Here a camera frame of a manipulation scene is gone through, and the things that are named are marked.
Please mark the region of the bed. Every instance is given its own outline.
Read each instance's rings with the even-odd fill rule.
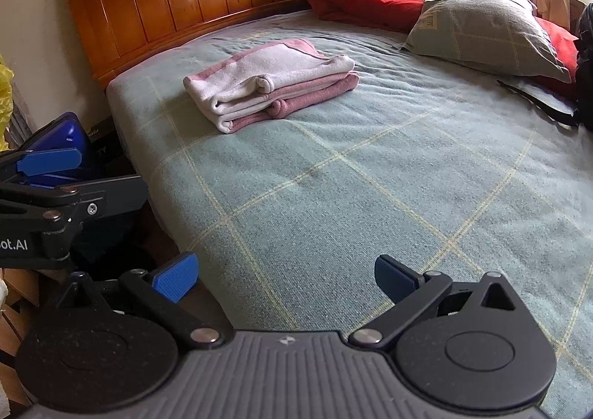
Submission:
[[[389,253],[456,280],[503,272],[554,346],[554,418],[593,403],[593,152],[496,82],[319,21],[304,0],[69,0],[94,77],[162,226],[235,327],[340,329],[392,304]],[[182,79],[303,37],[357,63],[354,91],[221,135]],[[505,78],[542,100],[554,98]]]

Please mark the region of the gray plaid pillow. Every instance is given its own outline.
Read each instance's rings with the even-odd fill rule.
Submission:
[[[425,0],[405,48],[462,66],[570,82],[529,0]]]

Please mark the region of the silver bolt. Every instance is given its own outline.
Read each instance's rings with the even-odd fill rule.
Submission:
[[[378,344],[383,339],[383,334],[375,329],[358,329],[352,337],[359,344]]]
[[[192,330],[192,333],[189,336],[192,340],[199,342],[200,344],[211,344],[221,337],[217,330],[210,329],[209,327]]]
[[[47,210],[43,212],[43,218],[46,220],[59,220],[61,217],[61,213],[58,210]]]

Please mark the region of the black strap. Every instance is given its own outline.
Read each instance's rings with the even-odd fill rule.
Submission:
[[[535,96],[532,96],[528,92],[523,91],[522,89],[515,88],[515,86],[511,86],[510,84],[507,84],[506,82],[502,82],[501,80],[498,80],[497,82],[503,88],[509,89],[509,91],[516,92],[517,94],[530,100],[539,109],[541,109],[544,113],[546,113],[548,116],[550,116],[550,118],[552,118],[554,121],[558,121],[559,123],[562,123],[563,125],[566,125],[566,126],[573,126],[575,128],[579,127],[580,119],[579,119],[578,110],[576,110],[572,115],[570,115],[569,113],[564,113],[562,111],[559,111],[559,110],[553,108],[552,106],[547,105],[546,103],[540,101],[538,98],[536,98]]]

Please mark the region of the black backpack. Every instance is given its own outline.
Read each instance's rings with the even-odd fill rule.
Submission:
[[[578,127],[582,124],[586,129],[593,131],[593,4],[589,4],[580,16],[576,27],[576,36],[579,38],[574,41],[574,45],[579,51],[576,61],[578,98],[574,104],[575,109],[572,114],[559,111],[522,89],[515,88],[502,81],[498,81],[498,83],[503,88],[529,99],[553,120],[566,126]]]

